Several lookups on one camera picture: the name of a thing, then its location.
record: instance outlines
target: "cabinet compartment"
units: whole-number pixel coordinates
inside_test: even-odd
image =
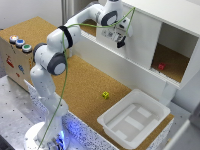
[[[198,37],[163,23],[151,67],[181,82]],[[163,70],[160,63],[166,64]]]

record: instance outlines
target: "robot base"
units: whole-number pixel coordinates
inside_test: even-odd
[[[24,150],[38,150],[39,141],[36,139],[38,132],[44,125],[44,122],[40,122],[32,126],[25,134],[24,137]],[[70,142],[69,137],[65,137],[65,145],[68,147]],[[39,150],[49,150],[48,146],[41,145]]]

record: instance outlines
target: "white tray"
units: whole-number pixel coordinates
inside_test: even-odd
[[[169,113],[169,108],[135,89],[97,120],[118,144],[135,149]]]

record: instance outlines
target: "yellow object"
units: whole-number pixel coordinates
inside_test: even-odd
[[[109,98],[109,93],[108,92],[103,92],[102,96],[103,96],[103,98],[108,99]]]

